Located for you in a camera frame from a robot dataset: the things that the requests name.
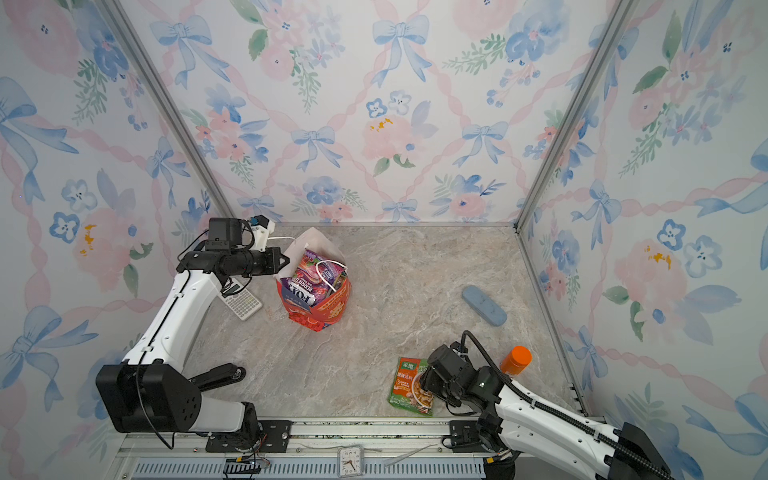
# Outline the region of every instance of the seasoning packet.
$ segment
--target seasoning packet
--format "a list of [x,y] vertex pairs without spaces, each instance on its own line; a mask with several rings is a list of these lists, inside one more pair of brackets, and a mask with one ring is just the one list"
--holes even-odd
[[419,385],[419,379],[426,370],[426,359],[400,357],[389,403],[399,409],[432,416],[432,394]]

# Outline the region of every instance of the alarm clock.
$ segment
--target alarm clock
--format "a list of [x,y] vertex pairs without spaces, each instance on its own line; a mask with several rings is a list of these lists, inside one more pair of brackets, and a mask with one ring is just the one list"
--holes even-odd
[[339,450],[339,477],[362,475],[362,447],[352,445]]

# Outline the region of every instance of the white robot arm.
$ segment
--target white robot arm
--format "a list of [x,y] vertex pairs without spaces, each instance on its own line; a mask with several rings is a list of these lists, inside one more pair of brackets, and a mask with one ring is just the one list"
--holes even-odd
[[[247,245],[245,230],[252,235]],[[173,444],[159,432],[198,432],[244,452],[262,440],[253,404],[201,393],[241,379],[244,369],[227,364],[192,379],[180,372],[211,302],[222,290],[231,293],[229,278],[271,275],[288,263],[279,248],[266,247],[273,231],[265,217],[249,223],[211,219],[208,239],[180,261],[170,293],[147,332],[119,365],[106,365],[97,375],[96,386],[115,429],[154,432],[168,448]],[[475,369],[469,362],[467,337],[487,366]],[[527,452],[584,480],[673,480],[642,430],[592,422],[535,395],[503,374],[469,331],[460,343],[432,353],[420,383],[447,404],[474,407],[479,413],[477,443],[488,452]]]
[[[472,366],[467,337],[487,366]],[[489,452],[526,452],[583,480],[673,480],[638,427],[625,423],[615,429],[544,400],[502,373],[469,331],[461,342],[442,345],[429,356],[420,385],[446,405],[468,404],[479,413],[476,443]]]
[[[251,240],[243,245],[243,232]],[[208,238],[186,253],[168,297],[147,332],[119,365],[105,365],[96,377],[104,406],[119,432],[199,432],[242,450],[261,436],[256,410],[248,402],[225,402],[201,392],[239,381],[244,369],[232,364],[186,379],[181,375],[203,317],[219,292],[234,294],[230,277],[272,275],[288,263],[277,247],[266,247],[274,224],[212,218]]]

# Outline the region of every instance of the marble floor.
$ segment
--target marble floor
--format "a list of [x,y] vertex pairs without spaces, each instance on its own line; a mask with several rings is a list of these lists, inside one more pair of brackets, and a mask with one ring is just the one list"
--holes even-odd
[[[306,227],[278,227],[298,237]],[[242,382],[211,390],[219,399],[252,402],[260,416],[410,416],[387,399],[398,358],[427,358],[471,330],[501,362],[516,345],[533,363],[519,380],[575,409],[565,373],[510,227],[321,227],[346,257],[353,291],[341,321],[316,333],[288,319],[271,277],[250,290],[264,307],[245,322],[214,300],[184,375],[221,363],[247,369]],[[287,248],[291,240],[270,244]],[[468,285],[508,314],[499,327],[461,297]],[[470,346],[470,358],[483,365]],[[434,415],[447,416],[444,405]]]

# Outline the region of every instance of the orange bottle cap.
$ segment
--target orange bottle cap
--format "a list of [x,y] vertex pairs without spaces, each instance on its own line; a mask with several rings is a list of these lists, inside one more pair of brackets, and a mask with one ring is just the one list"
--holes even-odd
[[531,350],[525,348],[524,346],[516,346],[514,349],[512,349],[511,356],[512,362],[517,363],[521,367],[528,366],[533,360]]

